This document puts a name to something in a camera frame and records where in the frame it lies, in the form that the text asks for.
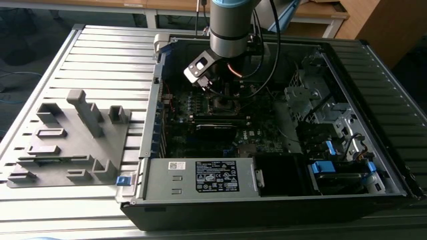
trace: motherboard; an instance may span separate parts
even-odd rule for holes
[[[238,87],[246,94],[257,86],[241,82]],[[198,88],[164,82],[166,157],[246,158],[286,152],[270,107],[274,100],[264,91],[246,101],[221,101]]]

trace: white label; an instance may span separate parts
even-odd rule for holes
[[[333,19],[345,19],[346,16],[341,16],[341,15],[332,15],[330,18]]]
[[[166,169],[168,170],[185,170],[185,162],[184,161],[169,161]]]
[[[142,7],[142,4],[127,4],[127,3],[123,3],[122,4],[125,7],[137,7],[137,8],[141,8]]]

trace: power supply label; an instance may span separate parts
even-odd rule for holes
[[[194,189],[198,193],[238,192],[236,161],[196,161]]]

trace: floor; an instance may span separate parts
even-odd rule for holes
[[[144,17],[125,13],[59,11],[58,15],[59,19],[54,20],[47,10],[31,10],[30,18],[35,27],[35,33],[26,35],[25,39],[30,49],[34,50],[35,59],[25,65],[10,66],[6,65],[0,58],[0,71],[35,72],[42,74],[74,24],[119,27],[134,27],[136,24],[140,27],[146,26]],[[165,29],[186,30],[192,30],[194,27],[193,17],[173,17],[172,21],[173,23],[169,24],[166,17],[160,16],[158,26]],[[205,21],[200,18],[197,27],[200,30],[204,28],[204,24]],[[5,44],[1,40],[0,34],[0,52],[1,49],[7,49],[3,47]],[[427,95],[424,94],[427,89],[427,81],[424,81],[424,79],[427,79],[425,69],[427,39],[422,39],[418,46],[406,54],[392,71],[424,109],[427,109]],[[29,74],[7,75],[0,78],[0,85],[5,87],[3,91],[0,92],[0,139],[9,129],[37,82],[38,77]]]

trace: slotted metal surface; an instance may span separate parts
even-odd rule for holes
[[[388,69],[384,68],[368,45],[353,42],[352,48],[357,50],[348,51],[337,46],[334,41],[330,41],[329,44],[340,57],[373,117],[380,122],[380,127],[390,142],[388,147],[396,149],[409,168],[410,177],[414,178],[420,188],[427,190],[425,114]]]
[[[133,171],[138,164],[138,149],[146,113],[154,61],[152,43],[157,33],[193,34],[192,31],[149,30],[125,27],[85,26],[71,30],[53,59],[39,84],[0,143],[0,239],[51,237],[58,239],[106,238],[176,238],[201,239],[278,236],[289,234],[322,234],[332,230],[353,231],[348,239],[360,235],[354,231],[425,227],[427,209],[417,203],[400,211],[389,210],[342,224],[292,226],[286,228],[228,229],[208,232],[142,232],[119,211],[114,201],[115,186],[67,186],[10,189],[5,180],[14,168],[17,156],[26,147],[35,130],[34,111],[39,103],[55,102],[70,107],[65,101],[67,90],[83,89],[89,102],[97,107],[122,105],[132,110],[130,126],[122,154],[121,172]],[[290,40],[312,41],[305,38]],[[401,94],[380,62],[357,42],[316,39],[330,43],[357,87],[368,94],[365,99],[378,109],[376,117],[397,152],[422,186],[427,186],[425,157],[427,132],[422,119],[410,101]],[[408,142],[417,147],[409,148]]]

